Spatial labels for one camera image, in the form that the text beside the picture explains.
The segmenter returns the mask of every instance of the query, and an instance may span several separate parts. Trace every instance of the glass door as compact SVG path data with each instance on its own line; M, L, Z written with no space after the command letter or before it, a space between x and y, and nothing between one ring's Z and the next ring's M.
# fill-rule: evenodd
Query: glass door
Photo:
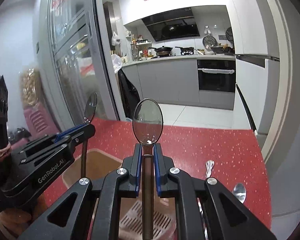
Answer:
M117 119L108 86L93 0L50 0L50 31L56 74L71 118L82 123L89 95L97 92L96 116Z

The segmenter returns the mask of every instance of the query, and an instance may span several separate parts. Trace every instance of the screw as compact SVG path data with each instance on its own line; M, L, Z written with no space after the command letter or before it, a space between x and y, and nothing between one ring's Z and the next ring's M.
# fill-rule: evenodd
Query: screw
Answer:
M210 185L216 185L217 184L217 180L215 178L208 178L207 179L207 182L210 184Z
M89 183L89 179L87 178L82 178L79 180L80 185L87 185Z
M178 174L180 172L180 170L178 168L176 168L176 167L173 167L173 168L170 169L170 172L172 174Z
M127 173L127 170L125 168L119 168L117 169L117 173L119 175L123 175L123 174L126 174Z

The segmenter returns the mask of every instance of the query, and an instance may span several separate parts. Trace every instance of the speckled red surface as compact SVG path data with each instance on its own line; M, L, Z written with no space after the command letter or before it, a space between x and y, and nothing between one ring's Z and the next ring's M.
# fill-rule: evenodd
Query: speckled red surface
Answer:
M137 140L132 123L95 119L96 133L88 149L97 148L117 158L133 154ZM165 156L191 176L205 179L205 162L214 160L213 177L230 191L241 182L247 189L244 205L268 228L271 226L271 200L266 167L252 130L218 130L164 126L159 140ZM77 147L75 157L81 154ZM61 176L44 192L48 206L66 187Z

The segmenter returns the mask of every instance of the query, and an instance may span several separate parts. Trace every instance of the white plastic bag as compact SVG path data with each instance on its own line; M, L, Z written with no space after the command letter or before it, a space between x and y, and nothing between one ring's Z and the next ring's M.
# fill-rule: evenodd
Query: white plastic bag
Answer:
M112 43L112 46L120 45L120 37L115 32L113 32L113 34L112 34L112 41L111 41L111 43Z
M114 73L116 74L122 68L122 60L117 54L111 55Z

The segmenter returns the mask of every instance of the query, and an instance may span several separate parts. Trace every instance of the black garbage bag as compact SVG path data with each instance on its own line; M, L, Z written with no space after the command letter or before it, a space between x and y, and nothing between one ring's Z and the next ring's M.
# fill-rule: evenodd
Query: black garbage bag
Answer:
M118 77L124 113L126 117L133 119L134 109L140 102L139 93L122 69L118 71Z

